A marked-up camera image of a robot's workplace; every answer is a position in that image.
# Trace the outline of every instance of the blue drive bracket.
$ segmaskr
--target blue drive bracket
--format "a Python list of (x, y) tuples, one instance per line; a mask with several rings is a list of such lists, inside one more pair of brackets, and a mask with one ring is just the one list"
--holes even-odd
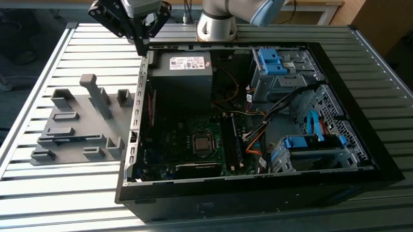
[[(311, 129), (311, 120), (314, 122), (314, 132)], [(317, 135), (319, 141), (323, 141), (321, 124), (318, 122), (318, 113), (314, 110), (310, 110), (307, 115), (307, 134), (313, 133)]]
[(282, 57), (278, 56), (274, 48), (259, 48), (259, 60), (263, 65), (264, 74), (287, 74), (287, 69), (282, 66)]

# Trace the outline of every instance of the black cable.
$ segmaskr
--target black cable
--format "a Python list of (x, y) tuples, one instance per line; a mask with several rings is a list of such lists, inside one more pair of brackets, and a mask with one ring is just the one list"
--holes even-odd
[(188, 5), (190, 5), (190, 8), (188, 8), (188, 16), (191, 18), (191, 23), (194, 23), (194, 19), (192, 19), (192, 0), (188, 1)]
[(270, 108), (270, 110), (264, 114), (260, 125), (255, 128), (255, 130), (252, 132), (248, 133), (248, 135), (244, 138), (246, 139), (251, 138), (255, 133), (258, 133), (262, 130), (264, 130), (267, 124), (270, 123), (270, 121), (272, 119), (272, 115), (277, 114), (282, 109), (285, 109), (290, 105), (293, 99), (295, 98), (295, 96), (298, 94), (301, 94), (302, 92), (305, 92), (307, 90), (317, 89), (322, 84), (325, 84), (325, 82), (323, 81), (318, 81), (315, 84), (310, 84), (306, 87), (297, 88), (293, 92), (290, 92), (287, 95), (285, 95), (274, 103), (272, 107)]
[(279, 24), (285, 24), (285, 23), (291, 23), (291, 21), (293, 21), (293, 18), (294, 18), (294, 16), (295, 16), (295, 12), (297, 12), (297, 1), (294, 0), (294, 10), (293, 10), (293, 13), (291, 13), (291, 17), (290, 17), (290, 19), (287, 19), (287, 20), (285, 20), (282, 23), (279, 23)]
[(194, 23), (192, 22), (192, 6), (190, 6), (187, 0), (184, 0), (184, 9), (186, 9), (186, 14), (188, 15), (188, 23)]

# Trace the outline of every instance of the slotted metal table surface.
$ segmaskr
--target slotted metal table surface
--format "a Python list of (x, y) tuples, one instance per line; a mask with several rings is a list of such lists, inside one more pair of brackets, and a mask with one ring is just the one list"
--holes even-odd
[[(95, 73), (107, 93), (135, 92), (140, 57), (99, 24), (65, 29), (0, 150), (0, 229), (13, 231), (410, 231), (413, 227), (413, 96), (357, 30), (347, 27), (239, 25), (240, 41), (319, 42), (406, 180), (339, 205), (274, 214), (144, 224), (113, 203), (119, 162), (32, 166), (53, 89)], [(195, 27), (166, 25), (154, 41), (194, 41)]]

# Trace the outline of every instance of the case label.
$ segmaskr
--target case label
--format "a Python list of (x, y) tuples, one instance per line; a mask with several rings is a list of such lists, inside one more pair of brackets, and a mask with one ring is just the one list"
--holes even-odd
[(172, 57), (168, 60), (170, 70), (206, 69), (203, 57)]

